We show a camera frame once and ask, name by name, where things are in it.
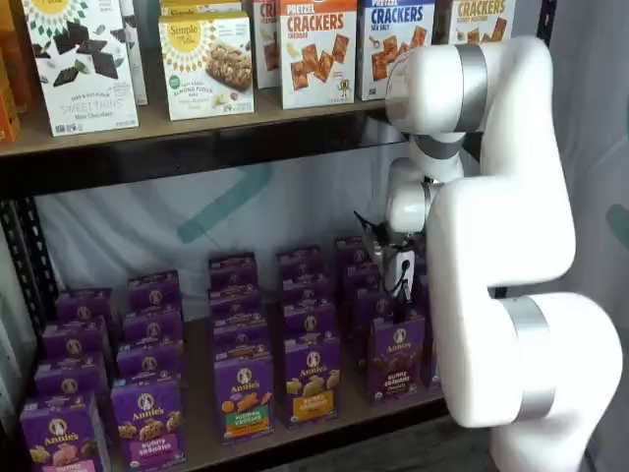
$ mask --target cracker image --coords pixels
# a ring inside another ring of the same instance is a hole
[[[321,57],[318,60],[318,68],[314,72],[314,76],[326,83],[327,78],[330,76],[330,71],[332,70],[332,64],[334,64],[332,56],[325,51],[321,51]]]
[[[386,55],[384,52],[372,54],[372,76],[374,81],[386,79]]]
[[[308,73],[304,61],[291,64],[291,75],[293,76],[293,89],[304,89],[308,86]]]
[[[318,54],[316,53],[316,44],[309,44],[302,48],[302,56],[304,58],[304,68],[306,74],[318,71]]]
[[[388,37],[382,42],[382,45],[384,46],[384,59],[387,64],[390,64],[397,57],[397,36]]]
[[[237,90],[246,90],[252,84],[252,56],[222,42],[213,42],[209,48],[207,73],[217,81]]]
[[[334,48],[332,49],[332,57],[340,64],[345,63],[345,54],[347,54],[347,46],[350,43],[350,38],[342,34],[336,34],[334,39]]]
[[[419,46],[423,46],[426,41],[428,31],[422,27],[415,27],[413,31],[413,38],[411,39],[411,49]]]

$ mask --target sweet thins box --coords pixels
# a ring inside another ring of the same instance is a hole
[[[279,0],[284,108],[352,103],[356,0]]]
[[[144,372],[121,379],[111,401],[127,467],[157,470],[186,461],[178,376]]]
[[[338,416],[341,380],[340,343],[336,336],[284,340],[281,404],[289,428]]]
[[[516,0],[438,0],[441,42],[478,44],[511,37]]]
[[[183,339],[184,323],[181,320],[181,309],[177,305],[148,307],[137,312],[128,313],[122,323],[127,342],[142,341],[147,337],[161,339]]]
[[[417,392],[426,320],[419,314],[396,324],[372,323],[368,359],[368,395],[373,403]]]
[[[153,371],[180,373],[183,353],[181,339],[148,338],[120,346],[116,364],[121,377]]]
[[[20,422],[32,470],[111,470],[93,393],[27,400]]]
[[[133,311],[163,305],[180,305],[181,290],[177,270],[132,278],[127,283],[127,300]]]
[[[366,0],[359,13],[358,90],[362,100],[386,96],[400,54],[430,45],[434,0]]]
[[[214,348],[214,394],[223,443],[273,432],[273,362],[267,342]]]
[[[120,3],[22,3],[52,135],[138,126]]]

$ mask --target product packaging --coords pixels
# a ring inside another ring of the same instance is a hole
[[[254,111],[245,12],[161,17],[159,37],[171,120]]]
[[[356,0],[279,0],[282,106],[354,102]]]
[[[118,0],[23,0],[53,136],[138,126]]]
[[[223,443],[273,432],[273,362],[268,341],[214,347],[214,394]]]
[[[20,422],[32,470],[111,470],[92,392],[27,400]]]
[[[359,13],[358,91],[362,100],[386,96],[400,54],[428,46],[434,0],[366,0]]]

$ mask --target cardboard box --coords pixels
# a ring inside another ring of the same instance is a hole
[[[273,363],[268,341],[215,346],[214,395],[223,443],[273,432]]]
[[[438,0],[440,42],[479,44],[511,37],[516,0]]]
[[[52,135],[138,126],[119,2],[23,6]]]
[[[157,470],[186,461],[179,378],[144,372],[114,383],[111,401],[123,459],[132,470]]]
[[[20,422],[32,470],[111,470],[92,392],[27,400]]]
[[[132,311],[164,305],[181,306],[177,270],[166,270],[130,279],[127,283],[127,300]]]
[[[254,43],[257,87],[279,87],[277,8],[274,0],[254,0]]]
[[[254,112],[246,13],[160,17],[159,37],[171,120]]]
[[[279,0],[282,106],[354,102],[356,0]]]
[[[432,41],[434,0],[366,0],[359,13],[358,94],[386,96],[400,54]]]

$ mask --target pretzel crackers box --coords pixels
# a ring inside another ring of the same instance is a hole
[[[111,470],[92,392],[27,400],[20,422],[33,471]]]
[[[179,376],[144,372],[114,383],[111,401],[129,470],[157,470],[186,461]]]
[[[499,42],[511,37],[516,0],[439,0],[441,41]]]
[[[284,108],[352,103],[356,0],[278,0]]]
[[[214,395],[223,443],[273,432],[273,362],[267,343],[214,346]]]
[[[253,113],[245,12],[161,17],[159,37],[171,120]]]
[[[434,0],[366,0],[359,13],[358,90],[384,98],[395,59],[430,45]]]

